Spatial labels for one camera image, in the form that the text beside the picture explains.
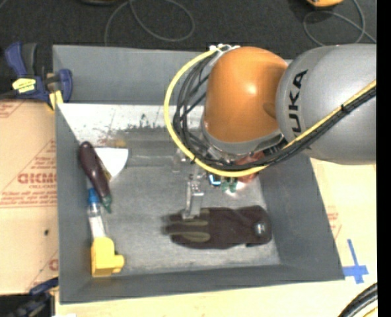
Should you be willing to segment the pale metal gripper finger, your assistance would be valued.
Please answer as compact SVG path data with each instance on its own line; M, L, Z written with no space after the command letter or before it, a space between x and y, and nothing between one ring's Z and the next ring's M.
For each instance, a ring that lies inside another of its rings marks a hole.
M192 219L199 216L204 195L205 193L201 188L201 182L187 182L186 204L181 212L183 219Z
M181 172L185 162L186 162L186 155L180 149L176 149L172 159L173 173Z

